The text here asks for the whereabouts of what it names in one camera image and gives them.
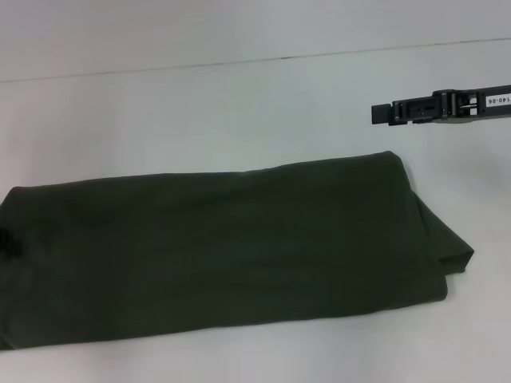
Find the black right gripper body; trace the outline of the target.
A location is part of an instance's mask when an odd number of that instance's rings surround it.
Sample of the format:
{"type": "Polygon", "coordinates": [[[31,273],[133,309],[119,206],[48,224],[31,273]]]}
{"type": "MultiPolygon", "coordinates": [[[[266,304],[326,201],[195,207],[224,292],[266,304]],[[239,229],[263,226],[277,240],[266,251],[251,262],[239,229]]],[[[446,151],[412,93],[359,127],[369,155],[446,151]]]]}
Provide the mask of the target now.
{"type": "Polygon", "coordinates": [[[510,118],[510,85],[479,89],[443,89],[432,93],[440,101],[435,123],[464,124],[510,118]]]}

